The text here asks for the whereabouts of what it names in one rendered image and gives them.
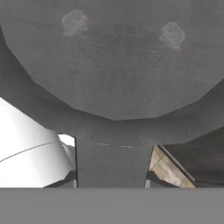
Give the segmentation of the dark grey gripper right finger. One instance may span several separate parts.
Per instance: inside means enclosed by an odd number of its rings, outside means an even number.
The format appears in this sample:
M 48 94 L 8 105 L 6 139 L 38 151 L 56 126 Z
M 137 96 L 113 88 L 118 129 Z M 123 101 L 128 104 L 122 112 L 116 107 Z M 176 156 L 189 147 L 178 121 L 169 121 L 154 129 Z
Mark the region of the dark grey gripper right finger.
M 154 171 L 148 171 L 146 179 L 163 187 L 175 187 L 175 185 L 160 179 Z

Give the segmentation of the grey frying pan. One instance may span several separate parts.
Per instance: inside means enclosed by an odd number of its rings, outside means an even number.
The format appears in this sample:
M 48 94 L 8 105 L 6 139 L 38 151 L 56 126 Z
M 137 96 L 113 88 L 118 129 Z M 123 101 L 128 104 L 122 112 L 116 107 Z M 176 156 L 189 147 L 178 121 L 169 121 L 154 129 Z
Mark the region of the grey frying pan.
M 79 186 L 141 187 L 224 128 L 224 0 L 0 0 L 0 98 L 75 138 Z

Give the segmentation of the white round pot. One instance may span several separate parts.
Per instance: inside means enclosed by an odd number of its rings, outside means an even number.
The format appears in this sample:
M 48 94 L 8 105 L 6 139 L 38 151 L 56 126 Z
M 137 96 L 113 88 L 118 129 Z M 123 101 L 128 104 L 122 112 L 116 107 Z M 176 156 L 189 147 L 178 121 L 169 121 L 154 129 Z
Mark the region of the white round pot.
M 57 133 L 0 98 L 0 188 L 45 188 L 75 171 Z

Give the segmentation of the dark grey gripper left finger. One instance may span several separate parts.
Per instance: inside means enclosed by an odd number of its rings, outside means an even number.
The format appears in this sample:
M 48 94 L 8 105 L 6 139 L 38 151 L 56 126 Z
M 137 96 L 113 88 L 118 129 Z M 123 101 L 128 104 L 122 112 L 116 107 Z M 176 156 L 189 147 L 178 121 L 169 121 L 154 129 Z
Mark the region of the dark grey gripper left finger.
M 50 185 L 47 185 L 46 188 L 63 186 L 64 184 L 73 182 L 74 180 L 76 180 L 76 171 L 70 171 L 64 179 L 59 180 L 59 181 L 57 181 L 55 183 L 52 183 Z

